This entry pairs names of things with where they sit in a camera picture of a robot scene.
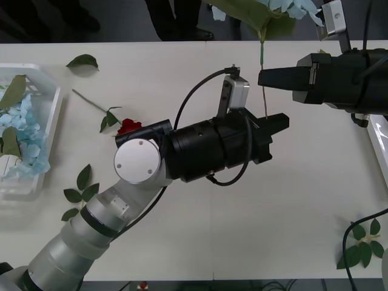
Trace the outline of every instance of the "black cylinder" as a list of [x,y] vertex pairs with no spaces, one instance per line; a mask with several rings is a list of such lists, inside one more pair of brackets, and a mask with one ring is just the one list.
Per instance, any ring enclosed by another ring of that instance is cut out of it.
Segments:
[[190,182],[225,168],[221,141],[208,120],[172,132],[170,142],[166,162],[172,179]]

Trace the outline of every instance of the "green leaf cluster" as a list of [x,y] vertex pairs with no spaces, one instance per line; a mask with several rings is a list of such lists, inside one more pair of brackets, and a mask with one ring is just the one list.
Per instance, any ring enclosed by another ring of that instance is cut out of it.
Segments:
[[79,67],[80,65],[92,65],[98,70],[97,60],[94,56],[91,55],[81,55],[77,56],[74,60],[66,65],[68,68]]
[[[63,193],[65,194],[65,197],[68,202],[75,203],[75,204],[82,203],[81,205],[81,208],[82,208],[85,202],[89,202],[93,198],[93,196],[95,196],[98,193],[99,183],[88,186],[91,175],[92,175],[92,167],[89,164],[85,168],[83,168],[83,170],[79,173],[77,177],[78,190],[76,189],[63,190]],[[66,211],[62,215],[62,221],[69,221],[69,219],[76,216],[78,212],[79,212],[78,208],[72,208]]]
[[120,123],[117,117],[112,112],[110,112],[111,109],[116,109],[116,108],[122,108],[122,107],[120,106],[111,107],[108,109],[108,111],[106,111],[107,116],[105,116],[101,121],[100,130],[99,130],[100,133],[103,132],[107,126],[111,127],[116,123]]
[[[346,260],[349,267],[354,267],[358,265],[358,263],[362,262],[364,268],[366,268],[372,259],[372,254],[378,258],[383,257],[383,246],[378,241],[374,240],[380,237],[378,235],[380,229],[381,226],[377,219],[374,219],[370,224],[370,235],[366,234],[365,229],[361,225],[357,225],[353,228],[353,236],[357,240],[357,243],[345,251]],[[337,269],[345,269],[343,256],[338,261]]]
[[[0,101],[0,109],[5,110],[19,103],[24,96],[26,88],[25,75],[17,75],[13,78]],[[0,138],[0,156],[13,155],[22,158],[19,142],[16,137],[16,129],[8,127]]]
[[264,34],[264,39],[289,35],[293,32],[296,24],[296,19],[290,18],[288,13],[271,11],[257,0],[204,0],[204,2],[212,4],[231,17],[245,22],[257,34]]

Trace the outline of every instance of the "black pants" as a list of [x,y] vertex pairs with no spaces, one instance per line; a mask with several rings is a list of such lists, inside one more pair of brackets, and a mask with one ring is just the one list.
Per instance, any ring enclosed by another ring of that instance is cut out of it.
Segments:
[[176,41],[182,32],[198,24],[200,0],[174,0],[174,14],[169,0],[145,0],[156,34],[162,41]]

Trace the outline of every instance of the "dark floor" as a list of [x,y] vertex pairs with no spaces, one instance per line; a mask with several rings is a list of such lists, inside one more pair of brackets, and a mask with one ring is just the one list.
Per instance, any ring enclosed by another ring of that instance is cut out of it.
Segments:
[[[101,30],[97,33],[77,32],[64,24],[60,12],[48,1],[32,1],[37,6],[41,19],[50,27],[53,42],[160,41],[150,20],[145,0],[80,0],[81,5],[100,22]],[[317,6],[320,1],[314,0]],[[362,39],[367,2],[367,0],[343,0],[351,39]],[[387,15],[388,1],[374,0],[369,39],[388,39]],[[22,31],[17,23],[13,22],[2,10],[0,10],[0,19]],[[236,30],[233,19],[229,17],[225,22],[214,21],[212,12],[205,4],[201,6],[198,27],[213,32],[218,41],[257,39],[245,24]],[[0,26],[0,43],[19,42],[1,30]],[[306,16],[297,22],[293,35],[281,39],[317,40],[318,38],[313,21]]]

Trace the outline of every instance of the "white circular cap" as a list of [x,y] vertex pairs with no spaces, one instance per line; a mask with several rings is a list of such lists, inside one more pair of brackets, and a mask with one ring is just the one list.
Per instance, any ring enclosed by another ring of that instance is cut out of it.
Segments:
[[158,148],[146,139],[131,139],[115,155],[115,170],[120,178],[131,184],[150,179],[159,169]]

